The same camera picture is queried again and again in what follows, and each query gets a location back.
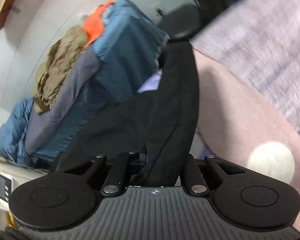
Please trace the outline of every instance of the white device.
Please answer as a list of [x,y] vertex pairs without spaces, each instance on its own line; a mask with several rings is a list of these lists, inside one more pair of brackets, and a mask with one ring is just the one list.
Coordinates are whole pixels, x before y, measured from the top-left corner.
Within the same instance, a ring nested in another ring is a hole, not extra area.
[[45,171],[0,162],[0,209],[9,211],[9,197],[15,188],[46,174]]

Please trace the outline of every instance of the white circle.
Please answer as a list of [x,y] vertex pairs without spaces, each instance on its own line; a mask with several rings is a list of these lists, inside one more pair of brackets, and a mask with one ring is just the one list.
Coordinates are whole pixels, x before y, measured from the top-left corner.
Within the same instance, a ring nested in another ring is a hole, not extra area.
[[295,165],[288,147],[270,141],[253,150],[246,168],[289,184],[293,179]]

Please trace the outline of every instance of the orange garment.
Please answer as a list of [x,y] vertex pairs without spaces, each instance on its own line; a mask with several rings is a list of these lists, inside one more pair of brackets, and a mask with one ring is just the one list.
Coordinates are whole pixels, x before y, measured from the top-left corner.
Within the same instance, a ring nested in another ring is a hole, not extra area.
[[114,1],[110,0],[105,4],[99,5],[99,7],[94,11],[94,13],[90,14],[90,16],[84,21],[82,28],[88,36],[88,42],[84,46],[84,49],[103,34],[105,26],[103,25],[101,16],[105,9],[113,3]]

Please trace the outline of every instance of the blue garment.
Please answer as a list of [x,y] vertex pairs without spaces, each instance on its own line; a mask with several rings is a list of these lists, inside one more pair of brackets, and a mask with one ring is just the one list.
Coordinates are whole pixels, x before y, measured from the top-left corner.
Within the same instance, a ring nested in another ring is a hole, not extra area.
[[33,99],[23,99],[13,108],[8,120],[0,127],[0,156],[24,166],[34,166],[37,159],[29,157],[24,140]]
[[158,70],[157,58],[167,34],[126,0],[117,1],[109,10],[104,34],[91,44],[100,63],[97,73],[84,84],[58,129],[33,156],[53,161],[104,105],[128,100]]

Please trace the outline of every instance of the olive green garment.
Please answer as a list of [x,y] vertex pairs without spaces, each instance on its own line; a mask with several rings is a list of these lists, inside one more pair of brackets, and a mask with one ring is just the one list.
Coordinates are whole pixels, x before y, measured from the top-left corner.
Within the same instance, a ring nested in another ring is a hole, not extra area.
[[37,113],[50,110],[57,100],[61,87],[88,41],[81,26],[71,27],[48,53],[48,59],[35,74],[34,109]]

